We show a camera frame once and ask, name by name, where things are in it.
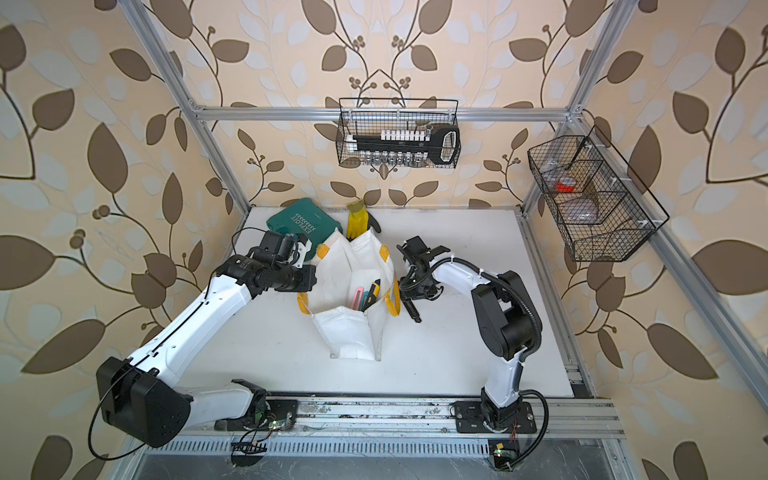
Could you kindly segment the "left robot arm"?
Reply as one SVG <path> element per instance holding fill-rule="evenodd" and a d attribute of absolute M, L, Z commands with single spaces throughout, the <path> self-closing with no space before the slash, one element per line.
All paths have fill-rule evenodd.
<path fill-rule="evenodd" d="M 311 249 L 304 234 L 266 231 L 247 254 L 231 255 L 167 328 L 128 358 L 110 357 L 102 363 L 96 373 L 97 416 L 150 447 L 164 446 L 182 430 L 210 422 L 261 427 L 269 411 L 265 389 L 243 379 L 192 389 L 179 383 L 206 344 L 257 296 L 268 290 L 312 289 L 315 268 L 305 260 Z"/>

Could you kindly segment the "pink utility knife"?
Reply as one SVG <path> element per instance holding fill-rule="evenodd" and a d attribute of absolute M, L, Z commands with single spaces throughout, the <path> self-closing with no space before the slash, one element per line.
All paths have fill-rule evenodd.
<path fill-rule="evenodd" d="M 358 287 L 355 290 L 355 294 L 354 294 L 352 305 L 351 305 L 352 310 L 359 311 L 362 308 L 365 293 L 366 293 L 366 290 L 363 287 Z"/>

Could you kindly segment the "white pouch with yellow handles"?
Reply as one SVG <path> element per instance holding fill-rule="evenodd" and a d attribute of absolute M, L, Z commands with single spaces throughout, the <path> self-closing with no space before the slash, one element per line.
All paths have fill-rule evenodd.
<path fill-rule="evenodd" d="M 309 316 L 334 359 L 379 361 L 384 327 L 401 311 L 392 254 L 369 230 L 354 240 L 334 232 L 316 249 L 312 290 L 299 293 L 300 311 Z M 367 311 L 351 309 L 355 290 L 366 293 L 381 280 L 377 302 Z"/>

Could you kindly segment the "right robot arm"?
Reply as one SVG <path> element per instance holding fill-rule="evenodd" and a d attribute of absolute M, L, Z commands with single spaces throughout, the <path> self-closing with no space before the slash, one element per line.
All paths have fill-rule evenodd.
<path fill-rule="evenodd" d="M 455 256 L 445 246 L 428 247 L 419 236 L 397 247 L 406 266 L 399 280 L 402 305 L 416 323 L 416 300 L 434 301 L 446 287 L 471 299 L 478 330 L 496 357 L 481 390 L 480 412 L 487 427 L 504 431 L 514 425 L 524 392 L 524 363 L 542 344 L 543 323 L 519 274 L 493 274 Z"/>

